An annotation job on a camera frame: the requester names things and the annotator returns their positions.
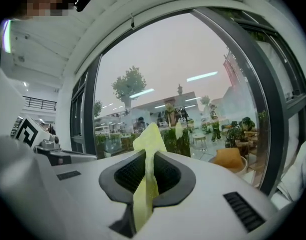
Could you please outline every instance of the railing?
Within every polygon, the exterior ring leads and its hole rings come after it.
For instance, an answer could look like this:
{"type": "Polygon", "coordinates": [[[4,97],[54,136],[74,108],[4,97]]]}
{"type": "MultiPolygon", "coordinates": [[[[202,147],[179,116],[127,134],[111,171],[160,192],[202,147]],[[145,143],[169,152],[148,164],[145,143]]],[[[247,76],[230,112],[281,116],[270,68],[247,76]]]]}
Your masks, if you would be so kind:
{"type": "Polygon", "coordinates": [[[31,97],[26,97],[25,98],[25,107],[28,108],[34,108],[34,109],[46,109],[46,110],[56,110],[56,102],[55,101],[50,101],[50,100],[41,100],[39,98],[31,98],[31,97]]]}

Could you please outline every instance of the overcast sky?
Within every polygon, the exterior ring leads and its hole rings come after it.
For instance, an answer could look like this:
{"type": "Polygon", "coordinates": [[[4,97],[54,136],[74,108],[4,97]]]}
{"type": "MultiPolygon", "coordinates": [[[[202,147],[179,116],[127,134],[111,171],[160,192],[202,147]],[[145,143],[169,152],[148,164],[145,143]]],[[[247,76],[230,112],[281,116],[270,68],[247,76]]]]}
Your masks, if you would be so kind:
{"type": "Polygon", "coordinates": [[[124,104],[115,97],[111,85],[132,66],[140,68],[146,89],[155,90],[133,100],[132,107],[178,95],[178,83],[183,93],[208,95],[211,100],[222,98],[231,86],[223,66],[227,52],[224,42],[191,14],[170,17],[139,30],[101,60],[95,100],[102,101],[103,106],[113,103],[102,109],[101,116],[123,110],[118,108],[124,104]],[[217,75],[186,82],[187,78],[216,71],[217,75]]]}

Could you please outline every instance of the white ceiling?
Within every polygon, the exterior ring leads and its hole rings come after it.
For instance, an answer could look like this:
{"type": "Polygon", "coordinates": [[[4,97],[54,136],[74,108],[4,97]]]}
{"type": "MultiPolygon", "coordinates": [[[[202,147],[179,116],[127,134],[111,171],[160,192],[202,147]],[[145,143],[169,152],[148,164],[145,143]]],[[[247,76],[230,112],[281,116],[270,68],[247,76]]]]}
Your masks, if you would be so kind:
{"type": "Polygon", "coordinates": [[[142,0],[143,6],[122,12],[122,7],[132,1],[92,0],[82,12],[70,10],[61,17],[12,21],[10,77],[60,87],[64,71],[76,72],[95,46],[114,30],[111,25],[128,20],[129,12],[137,14],[173,0],[142,0]]]}

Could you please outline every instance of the fluorescent light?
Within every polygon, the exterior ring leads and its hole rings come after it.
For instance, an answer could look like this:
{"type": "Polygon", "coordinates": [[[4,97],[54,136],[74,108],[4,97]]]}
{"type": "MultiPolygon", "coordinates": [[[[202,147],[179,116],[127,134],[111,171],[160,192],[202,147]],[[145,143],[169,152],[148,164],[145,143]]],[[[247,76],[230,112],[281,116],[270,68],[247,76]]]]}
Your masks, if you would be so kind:
{"type": "Polygon", "coordinates": [[[141,92],[139,92],[139,93],[136,93],[136,94],[131,95],[130,98],[135,98],[135,97],[138,97],[138,96],[140,96],[140,95],[150,93],[150,92],[152,92],[152,91],[154,91],[154,89],[152,89],[152,88],[151,88],[151,89],[148,89],[148,90],[144,90],[144,91],[141,91],[141,92]]]}
{"type": "Polygon", "coordinates": [[[4,36],[3,36],[3,46],[4,51],[7,53],[11,53],[11,44],[10,44],[10,28],[11,28],[11,21],[7,21],[5,23],[5,30],[4,30],[4,36]]]}
{"type": "Polygon", "coordinates": [[[162,108],[164,107],[165,105],[161,105],[161,106],[156,106],[155,108],[158,109],[158,108],[162,108]]]}
{"type": "Polygon", "coordinates": [[[197,80],[197,79],[200,79],[200,78],[210,77],[210,76],[216,75],[217,73],[218,73],[218,71],[207,73],[207,74],[201,74],[201,75],[194,76],[194,77],[190,77],[190,78],[186,79],[186,82],[194,81],[194,80],[197,80]]]}
{"type": "Polygon", "coordinates": [[[189,101],[198,100],[198,99],[200,99],[200,97],[198,97],[198,98],[190,98],[190,99],[187,99],[187,100],[185,100],[185,101],[186,101],[186,102],[189,102],[189,101]]]}

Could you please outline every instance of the person in green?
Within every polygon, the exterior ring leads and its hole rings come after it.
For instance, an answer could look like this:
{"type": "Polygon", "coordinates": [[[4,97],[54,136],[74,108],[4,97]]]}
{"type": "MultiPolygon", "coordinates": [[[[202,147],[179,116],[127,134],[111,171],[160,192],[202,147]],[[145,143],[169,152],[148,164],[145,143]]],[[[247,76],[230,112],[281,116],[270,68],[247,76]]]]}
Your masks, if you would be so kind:
{"type": "Polygon", "coordinates": [[[241,127],[241,141],[242,142],[247,142],[248,139],[245,136],[245,132],[249,132],[249,131],[256,131],[254,129],[255,127],[255,123],[247,116],[244,117],[241,122],[239,123],[240,127],[241,127]]]}
{"type": "Polygon", "coordinates": [[[241,127],[237,124],[237,121],[232,121],[232,127],[228,130],[225,147],[226,148],[236,148],[236,140],[240,140],[241,137],[241,127]]]}
{"type": "Polygon", "coordinates": [[[218,121],[218,116],[215,112],[216,106],[214,104],[211,105],[211,119],[214,120],[214,122],[212,123],[212,127],[213,127],[213,136],[212,136],[212,142],[214,142],[216,140],[216,138],[218,140],[221,139],[221,132],[219,131],[219,121],[218,121]]]}

